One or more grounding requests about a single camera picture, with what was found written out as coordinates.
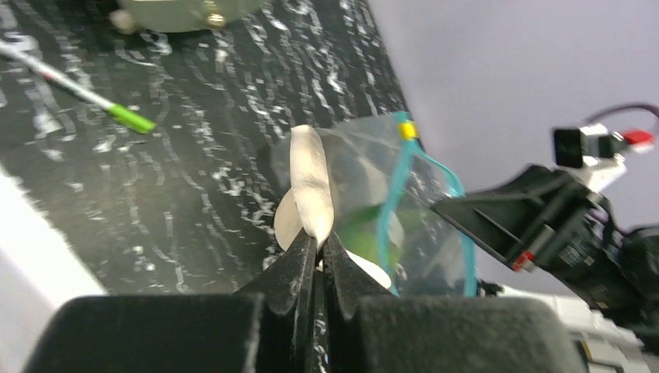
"white wall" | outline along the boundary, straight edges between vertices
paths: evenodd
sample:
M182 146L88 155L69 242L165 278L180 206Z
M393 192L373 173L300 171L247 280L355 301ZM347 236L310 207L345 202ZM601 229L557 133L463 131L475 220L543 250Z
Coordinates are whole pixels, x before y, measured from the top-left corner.
M468 190L551 165L552 126L606 106L659 104L656 0L371 0L424 144ZM651 127L648 116L611 123ZM631 157L607 191L622 225L659 223L659 150ZM565 292L517 275L485 254L484 278Z

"yellow clip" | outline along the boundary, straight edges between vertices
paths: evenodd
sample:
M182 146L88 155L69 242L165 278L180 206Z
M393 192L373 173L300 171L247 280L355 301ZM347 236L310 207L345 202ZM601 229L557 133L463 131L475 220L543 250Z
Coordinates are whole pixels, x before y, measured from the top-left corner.
M399 124L398 131L400 132L400 137L405 141L419 138L419 135L417 134L417 128L414 127L414 122L411 120Z

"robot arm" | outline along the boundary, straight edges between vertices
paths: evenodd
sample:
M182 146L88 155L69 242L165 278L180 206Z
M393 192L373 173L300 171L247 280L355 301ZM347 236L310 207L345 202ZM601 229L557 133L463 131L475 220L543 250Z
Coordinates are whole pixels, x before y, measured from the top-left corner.
M558 167L529 166L511 182L433 211L512 270L539 267L659 354L659 228L621 232L601 192L625 171L624 154L654 145L646 131L609 132L593 124L644 104L617 106L580 127L554 131ZM605 218L600 218L602 211Z

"black marble table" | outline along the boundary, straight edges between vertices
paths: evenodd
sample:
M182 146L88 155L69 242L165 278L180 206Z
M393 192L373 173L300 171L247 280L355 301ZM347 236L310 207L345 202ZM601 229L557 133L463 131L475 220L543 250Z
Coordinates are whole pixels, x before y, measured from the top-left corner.
M0 60L0 163L111 294L237 290L281 252L268 146L297 124L404 109L365 0L276 0L184 35L121 36L110 10L0 1L0 26L157 129L128 131Z

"green marker cap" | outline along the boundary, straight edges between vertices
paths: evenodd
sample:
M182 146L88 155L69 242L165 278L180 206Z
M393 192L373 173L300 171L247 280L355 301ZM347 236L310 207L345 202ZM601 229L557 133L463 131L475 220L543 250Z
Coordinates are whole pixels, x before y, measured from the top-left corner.
M124 106L114 104L108 109L108 111L124 126L137 131L140 134L147 134L155 128L155 123Z

